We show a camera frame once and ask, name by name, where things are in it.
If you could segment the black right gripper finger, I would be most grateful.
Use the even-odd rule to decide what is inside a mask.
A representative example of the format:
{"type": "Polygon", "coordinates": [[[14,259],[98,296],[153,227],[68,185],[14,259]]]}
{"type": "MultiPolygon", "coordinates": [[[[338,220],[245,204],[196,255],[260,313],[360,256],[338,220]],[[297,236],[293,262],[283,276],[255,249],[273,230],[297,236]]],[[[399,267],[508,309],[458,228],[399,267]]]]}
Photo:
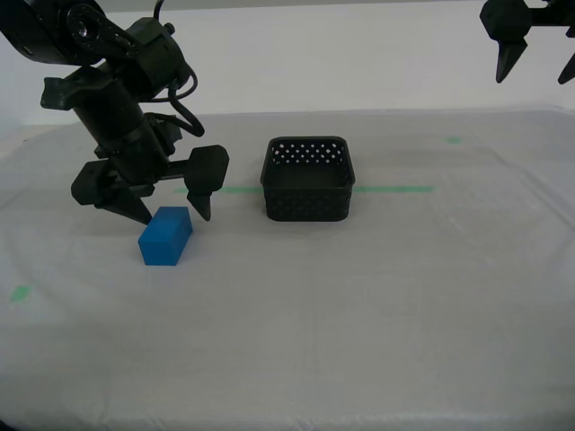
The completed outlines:
{"type": "Polygon", "coordinates": [[[531,11],[524,1],[489,0],[480,12],[488,36],[498,43],[495,80],[501,84],[527,48],[531,11]]]}
{"type": "Polygon", "coordinates": [[[559,84],[566,84],[575,78],[575,54],[572,55],[558,77],[559,84]]]}

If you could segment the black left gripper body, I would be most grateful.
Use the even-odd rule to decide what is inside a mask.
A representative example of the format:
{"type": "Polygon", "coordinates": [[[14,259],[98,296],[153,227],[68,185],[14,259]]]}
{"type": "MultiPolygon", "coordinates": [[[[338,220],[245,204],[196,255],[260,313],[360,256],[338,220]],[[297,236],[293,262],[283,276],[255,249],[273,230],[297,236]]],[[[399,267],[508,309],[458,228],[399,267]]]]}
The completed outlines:
{"type": "Polygon", "coordinates": [[[98,158],[110,160],[130,186],[154,185],[184,176],[187,161],[169,160],[175,142],[181,139],[178,126],[164,120],[143,120],[123,136],[98,140],[94,152],[98,158]]]}

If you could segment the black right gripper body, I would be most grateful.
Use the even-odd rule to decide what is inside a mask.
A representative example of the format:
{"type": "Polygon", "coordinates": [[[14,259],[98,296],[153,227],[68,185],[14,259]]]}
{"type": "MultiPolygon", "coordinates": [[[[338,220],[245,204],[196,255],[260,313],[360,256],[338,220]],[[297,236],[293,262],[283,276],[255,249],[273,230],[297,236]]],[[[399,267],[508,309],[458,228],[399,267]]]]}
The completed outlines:
{"type": "Polygon", "coordinates": [[[534,26],[571,27],[574,25],[574,0],[546,1],[546,6],[531,10],[534,26]]]}

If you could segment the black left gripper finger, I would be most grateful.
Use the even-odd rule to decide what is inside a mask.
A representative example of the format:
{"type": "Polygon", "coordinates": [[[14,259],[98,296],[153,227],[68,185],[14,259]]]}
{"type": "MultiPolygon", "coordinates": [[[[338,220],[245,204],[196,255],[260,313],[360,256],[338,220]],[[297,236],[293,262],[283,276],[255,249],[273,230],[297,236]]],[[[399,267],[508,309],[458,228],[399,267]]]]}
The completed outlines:
{"type": "Polygon", "coordinates": [[[109,160],[88,162],[71,186],[81,206],[93,206],[141,224],[152,220],[142,197],[152,194],[150,185],[130,186],[109,160]]]}
{"type": "Polygon", "coordinates": [[[206,221],[211,219],[211,195],[223,187],[229,155],[221,145],[196,147],[186,164],[187,199],[206,221]]]}

